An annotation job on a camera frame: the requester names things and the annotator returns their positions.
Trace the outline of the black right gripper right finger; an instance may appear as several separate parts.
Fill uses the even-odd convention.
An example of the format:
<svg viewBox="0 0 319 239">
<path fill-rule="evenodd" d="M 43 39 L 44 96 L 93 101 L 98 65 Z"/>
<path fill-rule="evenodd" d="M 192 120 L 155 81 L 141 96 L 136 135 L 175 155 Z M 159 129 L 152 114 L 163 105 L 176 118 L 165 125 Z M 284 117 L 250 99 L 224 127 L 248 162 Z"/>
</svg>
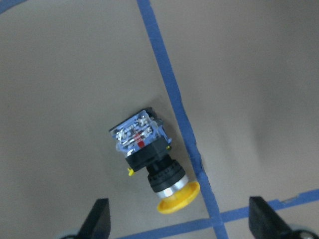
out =
<svg viewBox="0 0 319 239">
<path fill-rule="evenodd" d="M 260 196 L 249 198 L 248 225 L 255 239 L 298 239 L 299 233 Z"/>
</svg>

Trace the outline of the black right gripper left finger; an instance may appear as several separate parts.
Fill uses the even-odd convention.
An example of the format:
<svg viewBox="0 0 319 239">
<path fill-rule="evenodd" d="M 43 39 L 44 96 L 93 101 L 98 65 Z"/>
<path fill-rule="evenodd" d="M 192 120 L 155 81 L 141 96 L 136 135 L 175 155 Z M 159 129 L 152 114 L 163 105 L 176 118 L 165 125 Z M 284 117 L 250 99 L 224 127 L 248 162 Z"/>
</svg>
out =
<svg viewBox="0 0 319 239">
<path fill-rule="evenodd" d="M 98 199 L 80 228 L 77 239 L 108 239 L 111 232 L 109 199 Z"/>
</svg>

